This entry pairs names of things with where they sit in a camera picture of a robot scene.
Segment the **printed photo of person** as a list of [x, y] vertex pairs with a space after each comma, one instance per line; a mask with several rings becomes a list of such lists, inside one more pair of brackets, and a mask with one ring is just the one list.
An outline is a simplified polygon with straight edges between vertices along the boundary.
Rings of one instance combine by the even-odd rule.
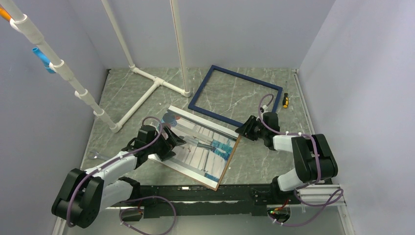
[[239, 135], [173, 105], [161, 121], [181, 140], [173, 148], [172, 158], [162, 160], [156, 154], [149, 158], [209, 189], [218, 190], [240, 141]]

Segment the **yellow black screwdriver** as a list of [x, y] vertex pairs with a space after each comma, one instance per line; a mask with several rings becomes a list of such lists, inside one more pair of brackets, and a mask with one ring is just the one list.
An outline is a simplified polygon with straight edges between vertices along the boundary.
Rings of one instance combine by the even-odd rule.
[[283, 90], [284, 90], [284, 96], [283, 96], [282, 107], [286, 109], [289, 106], [288, 81], [285, 82], [285, 87]]

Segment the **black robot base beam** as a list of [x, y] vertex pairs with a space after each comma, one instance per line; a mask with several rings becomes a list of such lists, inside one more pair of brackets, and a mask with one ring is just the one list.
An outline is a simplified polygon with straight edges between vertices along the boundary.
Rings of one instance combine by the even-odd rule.
[[298, 205], [293, 192], [277, 193], [270, 184], [221, 185], [217, 190], [204, 186], [142, 186], [137, 202], [119, 202], [117, 207], [143, 208], [144, 218], [178, 216], [250, 214], [266, 216], [269, 208]]

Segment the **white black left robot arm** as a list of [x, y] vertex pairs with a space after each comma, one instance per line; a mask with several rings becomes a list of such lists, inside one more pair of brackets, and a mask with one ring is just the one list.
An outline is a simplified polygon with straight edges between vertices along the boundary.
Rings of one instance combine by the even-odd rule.
[[143, 125], [135, 138], [114, 157], [102, 164], [72, 169], [58, 192], [51, 213], [65, 219], [69, 226], [86, 228], [99, 212], [119, 202], [133, 206], [140, 201], [140, 183], [125, 176], [155, 154], [162, 161], [175, 156], [174, 147], [184, 145], [182, 136], [167, 126]]

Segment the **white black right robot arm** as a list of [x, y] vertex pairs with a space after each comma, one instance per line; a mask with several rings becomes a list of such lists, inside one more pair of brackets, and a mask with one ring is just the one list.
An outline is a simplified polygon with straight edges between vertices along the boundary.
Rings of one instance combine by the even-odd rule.
[[270, 198], [282, 203], [289, 191], [310, 183], [335, 177], [338, 166], [323, 134], [305, 135], [280, 132], [278, 115], [265, 112], [260, 117], [250, 116], [236, 133], [249, 140], [262, 139], [272, 151], [293, 154], [294, 168], [273, 179]]

